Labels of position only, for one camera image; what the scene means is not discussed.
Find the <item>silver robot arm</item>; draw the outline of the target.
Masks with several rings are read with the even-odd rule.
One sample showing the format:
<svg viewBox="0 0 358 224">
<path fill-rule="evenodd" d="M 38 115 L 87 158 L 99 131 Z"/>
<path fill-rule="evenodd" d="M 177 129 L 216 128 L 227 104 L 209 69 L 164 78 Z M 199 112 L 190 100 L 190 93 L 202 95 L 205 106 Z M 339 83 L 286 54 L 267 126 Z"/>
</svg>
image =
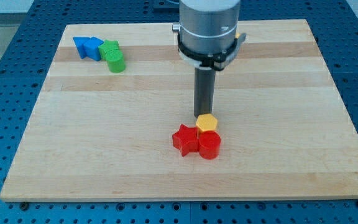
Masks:
<svg viewBox="0 0 358 224">
<path fill-rule="evenodd" d="M 180 55 L 233 53 L 240 6 L 240 0 L 180 0 Z"/>
</svg>

